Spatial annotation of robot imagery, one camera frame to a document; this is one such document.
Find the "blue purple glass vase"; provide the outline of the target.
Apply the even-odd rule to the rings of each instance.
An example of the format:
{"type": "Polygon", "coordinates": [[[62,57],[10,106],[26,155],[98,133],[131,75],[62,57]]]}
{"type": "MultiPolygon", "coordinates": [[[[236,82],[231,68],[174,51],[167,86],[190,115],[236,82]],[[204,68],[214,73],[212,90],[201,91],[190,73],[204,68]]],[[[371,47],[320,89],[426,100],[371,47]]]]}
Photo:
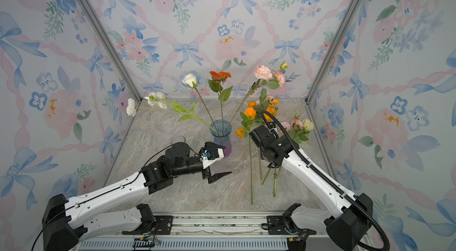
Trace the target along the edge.
{"type": "Polygon", "coordinates": [[[231,132],[232,126],[226,120],[215,120],[210,126],[210,133],[214,138],[213,142],[224,146],[223,151],[225,157],[229,157],[232,153],[231,132]]]}

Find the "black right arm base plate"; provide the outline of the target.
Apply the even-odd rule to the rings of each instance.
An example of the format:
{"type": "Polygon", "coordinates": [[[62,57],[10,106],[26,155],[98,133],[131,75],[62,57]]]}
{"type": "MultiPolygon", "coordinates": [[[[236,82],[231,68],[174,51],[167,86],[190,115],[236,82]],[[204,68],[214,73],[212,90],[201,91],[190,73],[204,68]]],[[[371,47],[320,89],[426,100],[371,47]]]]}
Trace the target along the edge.
{"type": "Polygon", "coordinates": [[[269,235],[294,235],[297,232],[294,223],[287,217],[269,215],[266,220],[266,230],[269,235]]]}

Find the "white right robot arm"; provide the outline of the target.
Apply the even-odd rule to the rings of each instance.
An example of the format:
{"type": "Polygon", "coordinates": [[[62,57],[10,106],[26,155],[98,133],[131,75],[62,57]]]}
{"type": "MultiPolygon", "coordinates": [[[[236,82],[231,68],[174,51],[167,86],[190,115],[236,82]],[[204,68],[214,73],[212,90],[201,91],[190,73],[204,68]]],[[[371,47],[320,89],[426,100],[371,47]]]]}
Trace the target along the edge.
{"type": "Polygon", "coordinates": [[[283,213],[282,225],[271,223],[270,227],[282,228],[302,241],[310,235],[326,234],[344,251],[352,251],[361,244],[373,226],[367,218],[373,214],[373,201],[368,195],[357,195],[335,182],[285,135],[276,137],[261,125],[249,136],[271,167],[283,168],[293,174],[325,207],[312,209],[295,203],[283,213]]]}

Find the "orange-red gerbera flower stem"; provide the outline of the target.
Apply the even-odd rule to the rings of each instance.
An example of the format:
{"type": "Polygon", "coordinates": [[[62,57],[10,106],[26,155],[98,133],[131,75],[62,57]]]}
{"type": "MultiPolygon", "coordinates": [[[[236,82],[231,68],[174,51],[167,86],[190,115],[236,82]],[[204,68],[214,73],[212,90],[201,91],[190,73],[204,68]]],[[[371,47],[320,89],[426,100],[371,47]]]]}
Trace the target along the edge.
{"type": "Polygon", "coordinates": [[[217,93],[217,98],[220,102],[221,117],[222,120],[224,120],[223,106],[224,103],[229,99],[233,87],[224,88],[223,86],[225,82],[232,77],[232,75],[231,73],[223,71],[210,71],[210,76],[211,78],[209,79],[208,84],[211,91],[217,93]]]}

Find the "pink carnation flower spray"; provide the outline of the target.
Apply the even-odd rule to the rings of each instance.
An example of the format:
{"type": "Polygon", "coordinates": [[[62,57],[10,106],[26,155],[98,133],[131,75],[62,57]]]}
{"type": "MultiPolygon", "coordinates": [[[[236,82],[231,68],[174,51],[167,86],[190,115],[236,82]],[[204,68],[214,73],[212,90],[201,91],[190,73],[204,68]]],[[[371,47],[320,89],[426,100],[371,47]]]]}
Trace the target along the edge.
{"type": "Polygon", "coordinates": [[[230,122],[234,120],[234,118],[242,108],[243,104],[258,89],[263,89],[264,87],[267,87],[271,90],[276,90],[284,86],[284,84],[286,83],[285,72],[288,67],[289,66],[287,62],[282,62],[279,66],[279,70],[277,71],[273,71],[269,67],[266,67],[264,65],[256,67],[254,70],[254,76],[256,78],[256,81],[253,83],[253,85],[249,87],[246,95],[244,96],[240,105],[237,107],[235,113],[231,117],[230,122]]]}

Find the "white rose flower stem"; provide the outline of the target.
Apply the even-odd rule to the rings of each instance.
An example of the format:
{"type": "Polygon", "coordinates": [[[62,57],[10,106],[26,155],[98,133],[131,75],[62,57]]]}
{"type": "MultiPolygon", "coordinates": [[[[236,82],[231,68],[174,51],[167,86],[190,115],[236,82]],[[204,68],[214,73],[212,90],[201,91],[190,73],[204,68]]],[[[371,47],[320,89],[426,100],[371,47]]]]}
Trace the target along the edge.
{"type": "Polygon", "coordinates": [[[206,112],[208,113],[209,117],[210,117],[210,120],[212,122],[214,122],[214,119],[208,109],[208,107],[206,106],[206,103],[204,102],[203,100],[203,97],[201,96],[199,90],[198,90],[198,80],[197,80],[197,77],[190,73],[190,74],[187,74],[184,76],[184,78],[182,79],[182,82],[187,85],[188,87],[190,87],[191,89],[193,89],[194,91],[196,91],[197,95],[199,96],[199,99],[201,100],[201,102],[203,103],[203,106],[204,108],[206,109],[206,112]]]}

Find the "orange ranunculus flower spray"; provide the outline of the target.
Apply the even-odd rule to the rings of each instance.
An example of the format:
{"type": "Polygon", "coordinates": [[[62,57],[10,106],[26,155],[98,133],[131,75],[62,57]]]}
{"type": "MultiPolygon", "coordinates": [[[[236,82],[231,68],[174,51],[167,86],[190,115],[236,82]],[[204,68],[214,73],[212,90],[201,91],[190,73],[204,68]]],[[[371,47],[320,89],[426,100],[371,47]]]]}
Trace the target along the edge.
{"type": "Polygon", "coordinates": [[[253,159],[253,147],[252,141],[248,136],[250,132],[253,131],[255,126],[263,125],[263,121],[260,111],[266,110],[271,113],[273,116],[276,116],[279,111],[280,100],[274,98],[273,96],[260,97],[256,101],[249,101],[248,107],[244,112],[240,113],[241,116],[241,127],[236,130],[236,135],[242,139],[248,139],[249,147],[249,179],[250,179],[250,204],[254,204],[254,159],[253,159]]]}

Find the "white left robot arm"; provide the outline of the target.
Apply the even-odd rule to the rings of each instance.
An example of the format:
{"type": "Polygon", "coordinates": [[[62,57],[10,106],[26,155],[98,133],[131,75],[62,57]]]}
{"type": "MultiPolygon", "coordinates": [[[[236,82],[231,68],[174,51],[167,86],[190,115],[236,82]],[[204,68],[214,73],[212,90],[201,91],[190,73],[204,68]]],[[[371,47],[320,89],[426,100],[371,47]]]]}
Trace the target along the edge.
{"type": "Polygon", "coordinates": [[[224,146],[213,142],[206,142],[199,152],[185,142],[169,145],[150,157],[139,171],[114,184],[80,196],[51,197],[37,238],[43,240],[46,251],[68,251],[84,240],[118,228],[128,235],[152,232],[157,224],[147,204],[119,213],[110,209],[167,188],[183,175],[200,173],[212,184],[227,175],[213,175],[210,170],[212,164],[223,158],[224,146]]]}

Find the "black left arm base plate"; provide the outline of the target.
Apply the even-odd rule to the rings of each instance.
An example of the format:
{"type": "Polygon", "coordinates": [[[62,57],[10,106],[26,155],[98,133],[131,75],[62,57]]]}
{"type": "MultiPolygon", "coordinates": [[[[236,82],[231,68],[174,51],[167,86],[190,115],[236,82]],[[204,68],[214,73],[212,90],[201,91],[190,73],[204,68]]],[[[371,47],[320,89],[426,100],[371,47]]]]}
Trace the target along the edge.
{"type": "Polygon", "coordinates": [[[170,235],[173,219],[174,217],[171,215],[144,217],[134,231],[137,234],[170,235]]]}

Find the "white lisianthus flower stem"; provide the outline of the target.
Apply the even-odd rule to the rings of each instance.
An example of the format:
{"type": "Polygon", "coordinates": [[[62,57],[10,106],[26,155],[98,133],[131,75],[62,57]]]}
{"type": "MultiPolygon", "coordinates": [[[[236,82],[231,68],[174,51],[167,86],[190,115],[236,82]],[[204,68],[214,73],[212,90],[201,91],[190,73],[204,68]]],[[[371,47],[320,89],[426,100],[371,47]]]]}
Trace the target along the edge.
{"type": "Polygon", "coordinates": [[[161,110],[178,114],[180,115],[178,122],[184,120],[198,120],[207,126],[211,132],[217,133],[217,131],[211,127],[210,124],[200,118],[199,115],[195,112],[195,108],[198,106],[198,104],[194,102],[192,103],[191,107],[185,107],[176,101],[167,99],[162,92],[150,93],[148,96],[145,96],[144,99],[148,104],[148,107],[144,107],[144,109],[161,110]]]}

